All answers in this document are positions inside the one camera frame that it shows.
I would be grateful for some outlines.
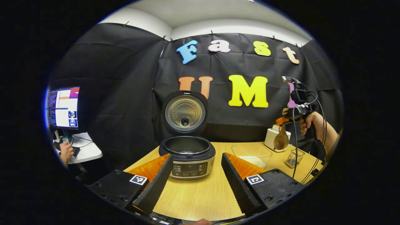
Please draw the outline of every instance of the wall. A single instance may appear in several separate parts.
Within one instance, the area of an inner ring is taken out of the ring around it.
[[[172,28],[157,17],[133,8],[123,8],[111,14],[100,23],[112,22],[125,24],[128,21],[128,25],[139,27],[160,37],[166,35],[165,38],[167,40],[170,40],[170,38],[176,40],[188,36],[210,34],[211,30],[213,33],[243,33],[262,35],[266,37],[272,37],[274,35],[276,39],[291,44],[297,43],[299,46],[305,45],[311,40],[287,29],[254,20],[205,20]]]

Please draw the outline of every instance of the monitor screen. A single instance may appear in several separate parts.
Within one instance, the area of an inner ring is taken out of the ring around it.
[[[47,99],[47,118],[55,129],[78,130],[79,87],[51,90]]]

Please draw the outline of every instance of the spoon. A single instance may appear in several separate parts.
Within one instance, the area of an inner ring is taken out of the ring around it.
[[[285,124],[282,124],[282,129],[280,130],[279,134],[275,136],[274,148],[276,150],[282,150],[286,148],[288,144],[289,144],[289,138],[286,134]]]

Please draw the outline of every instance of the white desk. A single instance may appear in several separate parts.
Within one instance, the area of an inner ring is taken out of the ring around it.
[[[71,160],[68,161],[68,164],[75,164],[75,163],[82,163],[86,161],[90,161],[93,159],[98,159],[103,156],[103,153],[101,150],[96,146],[94,142],[90,143],[92,140],[91,137],[88,135],[88,133],[80,133],[76,134],[73,136],[74,142],[72,143],[73,147],[80,147],[80,151],[78,153],[78,156],[72,156]]]

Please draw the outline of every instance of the human hand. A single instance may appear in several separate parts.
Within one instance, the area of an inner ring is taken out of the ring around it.
[[[306,117],[306,121],[300,118],[300,130],[301,135],[305,135],[308,128],[311,126],[311,122],[314,124],[315,133],[318,140],[322,141],[322,134],[324,133],[324,118],[318,112],[312,112]]]
[[[185,223],[184,225],[212,225],[212,222],[206,219],[201,219],[193,223]]]
[[[68,141],[65,141],[60,144],[60,150],[61,150],[60,157],[64,163],[68,162],[71,159],[71,157],[75,154],[74,149],[68,143]]]

